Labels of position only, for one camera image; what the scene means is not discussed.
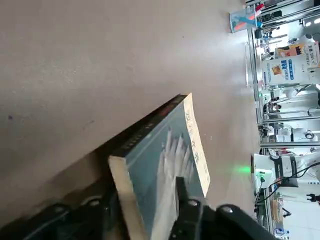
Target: green light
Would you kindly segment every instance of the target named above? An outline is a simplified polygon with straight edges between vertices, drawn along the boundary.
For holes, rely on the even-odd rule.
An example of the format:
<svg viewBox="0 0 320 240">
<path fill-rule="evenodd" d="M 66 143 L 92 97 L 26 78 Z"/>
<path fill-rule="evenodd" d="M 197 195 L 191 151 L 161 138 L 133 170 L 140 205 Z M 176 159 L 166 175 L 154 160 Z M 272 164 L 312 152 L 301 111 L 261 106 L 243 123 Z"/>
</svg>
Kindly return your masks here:
<svg viewBox="0 0 320 240">
<path fill-rule="evenodd" d="M 236 171 L 241 174 L 250 174 L 251 167 L 250 166 L 239 166 L 236 168 Z"/>
</svg>

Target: black cable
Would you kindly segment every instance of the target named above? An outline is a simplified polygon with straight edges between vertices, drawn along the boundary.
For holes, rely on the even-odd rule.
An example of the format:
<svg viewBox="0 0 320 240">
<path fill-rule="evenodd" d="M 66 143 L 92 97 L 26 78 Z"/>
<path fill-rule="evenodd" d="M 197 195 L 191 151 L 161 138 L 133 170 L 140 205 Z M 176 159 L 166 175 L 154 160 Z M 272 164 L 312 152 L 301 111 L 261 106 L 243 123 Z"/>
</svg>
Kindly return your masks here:
<svg viewBox="0 0 320 240">
<path fill-rule="evenodd" d="M 320 162 L 316 162 L 316 163 L 314 163 L 314 164 L 311 164 L 310 166 L 308 166 L 308 167 L 306 167 L 306 168 L 304 168 L 304 169 L 296 172 L 295 174 L 293 174 L 293 175 L 291 175 L 291 176 L 283 177 L 283 178 L 281 178 L 280 180 L 275 181 L 274 183 L 272 183 L 270 186 L 272 186 L 272 185 L 274 185 L 274 184 L 277 184 L 277 183 L 279 183 L 279 182 L 282 182 L 282 181 L 289 180 L 289 179 L 293 178 L 294 176 L 296 176 L 296 175 L 298 175 L 299 173 L 301 173 L 301 172 L 304 171 L 304 173 L 303 173 L 301 176 L 295 177 L 296 179 L 301 178 L 301 177 L 303 177 L 303 175 L 306 174 L 306 172 L 307 172 L 310 168 L 315 167 L 315 166 L 317 166 L 317 165 L 320 165 Z M 267 197 L 264 198 L 263 200 L 257 201 L 256 203 L 259 204 L 259 203 L 264 202 L 265 200 L 267 200 L 268 198 L 270 198 L 270 197 L 277 191 L 277 189 L 278 189 L 278 188 L 276 188 L 273 192 L 271 192 L 271 193 L 269 194 L 269 196 L 267 196 Z"/>
<path fill-rule="evenodd" d="M 254 204 L 256 204 L 257 200 L 259 199 L 259 195 L 260 195 L 260 192 L 261 192 L 261 189 L 262 189 L 262 184 L 263 184 L 263 182 L 261 182 L 261 184 L 260 184 L 259 191 L 258 191 L 258 193 L 256 195 L 255 200 L 254 200 Z"/>
</svg>

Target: book cover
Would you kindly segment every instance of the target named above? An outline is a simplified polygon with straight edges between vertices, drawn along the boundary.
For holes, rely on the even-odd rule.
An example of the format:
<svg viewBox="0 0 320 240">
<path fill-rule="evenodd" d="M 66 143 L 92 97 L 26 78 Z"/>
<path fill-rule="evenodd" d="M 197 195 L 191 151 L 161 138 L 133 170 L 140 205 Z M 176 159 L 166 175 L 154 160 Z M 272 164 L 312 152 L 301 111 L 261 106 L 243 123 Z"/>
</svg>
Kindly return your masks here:
<svg viewBox="0 0 320 240">
<path fill-rule="evenodd" d="M 168 239 L 177 218 L 176 177 L 205 197 L 210 176 L 192 95 L 177 95 L 109 157 L 131 239 Z"/>
</svg>

